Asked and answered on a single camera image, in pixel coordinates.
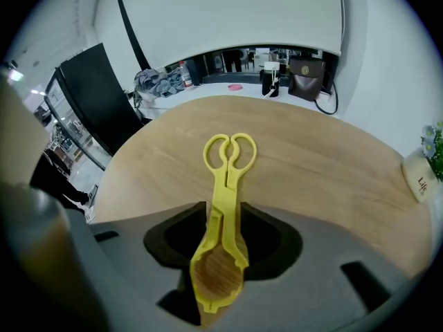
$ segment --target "curved wooden countertop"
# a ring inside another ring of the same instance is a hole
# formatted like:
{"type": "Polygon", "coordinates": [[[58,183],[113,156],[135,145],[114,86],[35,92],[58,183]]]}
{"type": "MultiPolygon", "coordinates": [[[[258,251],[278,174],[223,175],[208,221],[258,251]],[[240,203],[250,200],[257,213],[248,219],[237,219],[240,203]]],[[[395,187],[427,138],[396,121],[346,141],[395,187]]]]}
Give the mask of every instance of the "curved wooden countertop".
{"type": "MultiPolygon", "coordinates": [[[[431,217],[410,193],[395,150],[341,120],[254,98],[187,102],[142,128],[106,168],[97,221],[210,203],[214,179],[202,159],[204,145],[217,133],[239,132],[257,144],[239,201],[339,224],[410,277],[427,267],[431,217]]],[[[242,151],[239,161],[246,162],[248,149],[242,151]]]]}

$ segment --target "bottle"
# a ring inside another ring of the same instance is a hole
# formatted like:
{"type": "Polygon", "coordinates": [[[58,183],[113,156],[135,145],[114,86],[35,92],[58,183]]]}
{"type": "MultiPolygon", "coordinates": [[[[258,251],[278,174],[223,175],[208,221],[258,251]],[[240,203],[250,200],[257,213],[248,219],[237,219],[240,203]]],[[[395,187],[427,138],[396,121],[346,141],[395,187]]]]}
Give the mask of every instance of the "bottle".
{"type": "Polygon", "coordinates": [[[192,86],[191,75],[189,74],[188,67],[183,60],[180,61],[180,75],[183,80],[185,89],[192,86]]]}

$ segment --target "black leather bag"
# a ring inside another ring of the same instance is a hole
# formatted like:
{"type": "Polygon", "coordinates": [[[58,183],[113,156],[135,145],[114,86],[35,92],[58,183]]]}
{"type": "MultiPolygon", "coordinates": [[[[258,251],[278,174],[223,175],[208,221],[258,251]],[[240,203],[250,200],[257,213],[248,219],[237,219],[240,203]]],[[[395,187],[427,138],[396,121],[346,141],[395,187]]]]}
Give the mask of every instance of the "black leather bag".
{"type": "Polygon", "coordinates": [[[313,57],[293,55],[289,60],[289,70],[289,94],[314,101],[323,84],[325,62],[313,57]]]}

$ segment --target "yellow tongs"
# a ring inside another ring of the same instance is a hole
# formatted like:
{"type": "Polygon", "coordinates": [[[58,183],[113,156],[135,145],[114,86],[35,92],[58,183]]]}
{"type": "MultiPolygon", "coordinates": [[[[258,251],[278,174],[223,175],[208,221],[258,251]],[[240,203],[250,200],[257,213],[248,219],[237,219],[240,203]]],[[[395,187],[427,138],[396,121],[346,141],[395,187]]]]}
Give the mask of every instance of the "yellow tongs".
{"type": "Polygon", "coordinates": [[[204,311],[207,313],[216,313],[219,307],[231,305],[242,290],[243,284],[240,284],[238,289],[234,290],[228,297],[219,300],[211,300],[204,297],[195,284],[195,264],[201,259],[203,254],[211,251],[219,243],[220,226],[223,223],[221,230],[221,245],[223,249],[234,258],[235,265],[239,267],[241,272],[249,266],[248,259],[240,252],[235,243],[235,210],[237,207],[238,181],[240,177],[252,167],[256,155],[257,147],[254,140],[248,134],[244,133],[234,134],[230,138],[225,134],[217,134],[206,143],[203,150],[203,160],[215,177],[214,193],[210,218],[206,224],[206,234],[191,259],[190,275],[195,298],[203,305],[204,311]],[[237,142],[238,138],[248,140],[253,148],[251,161],[241,169],[234,167],[234,163],[240,155],[240,146],[237,142]],[[208,162],[208,154],[211,146],[217,140],[223,140],[219,149],[219,156],[223,165],[216,169],[208,162]],[[226,151],[228,150],[229,144],[233,146],[233,154],[228,160],[226,151]]]}

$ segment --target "person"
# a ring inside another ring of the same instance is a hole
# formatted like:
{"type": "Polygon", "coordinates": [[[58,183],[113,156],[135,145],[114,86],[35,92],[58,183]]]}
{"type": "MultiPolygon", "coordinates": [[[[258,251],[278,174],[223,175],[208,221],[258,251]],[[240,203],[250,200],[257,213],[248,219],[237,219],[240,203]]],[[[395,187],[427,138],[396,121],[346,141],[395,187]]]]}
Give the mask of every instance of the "person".
{"type": "Polygon", "coordinates": [[[227,50],[222,52],[223,53],[223,59],[226,65],[226,71],[228,73],[232,73],[233,71],[233,62],[235,64],[235,70],[239,73],[242,71],[242,62],[240,61],[240,50],[227,50]]]}
{"type": "Polygon", "coordinates": [[[30,185],[56,198],[64,208],[78,210],[83,215],[84,210],[72,203],[68,198],[90,208],[98,188],[97,185],[94,185],[89,193],[77,190],[58,171],[46,153],[43,153],[40,157],[30,180],[30,185]]]}

